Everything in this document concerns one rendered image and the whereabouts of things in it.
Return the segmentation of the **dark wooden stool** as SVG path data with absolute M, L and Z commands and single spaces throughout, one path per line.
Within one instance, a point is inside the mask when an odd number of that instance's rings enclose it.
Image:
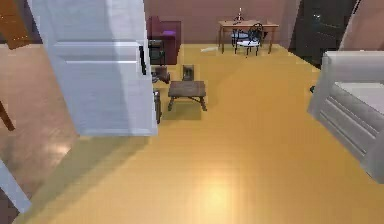
M 171 111 L 174 101 L 178 98 L 189 98 L 198 102 L 203 111 L 207 110 L 205 100 L 206 86 L 203 81 L 172 81 L 168 97 L 170 98 L 168 110 Z

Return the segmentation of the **dark purple cabinet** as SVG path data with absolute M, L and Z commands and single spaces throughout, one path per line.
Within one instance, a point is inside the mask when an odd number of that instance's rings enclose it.
M 150 16 L 147 20 L 149 39 L 161 40 L 164 43 L 165 64 L 176 65 L 181 45 L 181 22 L 162 21 L 158 16 Z

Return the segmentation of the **white room door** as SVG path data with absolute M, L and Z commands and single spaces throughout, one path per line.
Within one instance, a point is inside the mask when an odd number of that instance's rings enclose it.
M 77 133 L 155 135 L 144 0 L 28 3 Z

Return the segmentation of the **light wooden table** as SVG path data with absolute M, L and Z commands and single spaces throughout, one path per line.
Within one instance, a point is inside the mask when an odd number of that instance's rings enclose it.
M 240 22 L 225 20 L 219 21 L 219 31 L 218 31 L 218 47 L 221 52 L 224 52 L 224 34 L 227 31 L 232 31 L 233 29 L 249 29 L 252 25 L 256 24 L 257 20 L 244 20 Z M 268 44 L 268 53 L 271 53 L 273 43 L 275 42 L 276 31 L 279 28 L 278 24 L 267 21 L 263 23 L 264 31 L 268 33 L 267 37 L 269 38 Z

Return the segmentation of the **dark doorway door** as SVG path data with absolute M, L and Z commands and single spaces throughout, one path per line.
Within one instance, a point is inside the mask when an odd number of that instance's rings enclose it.
M 339 49 L 357 0 L 301 0 L 288 50 L 320 68 Z

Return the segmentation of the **brown wooden furniture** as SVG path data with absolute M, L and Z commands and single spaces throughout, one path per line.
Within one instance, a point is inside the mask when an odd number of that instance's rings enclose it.
M 0 33 L 10 50 L 32 43 L 14 0 L 0 0 Z

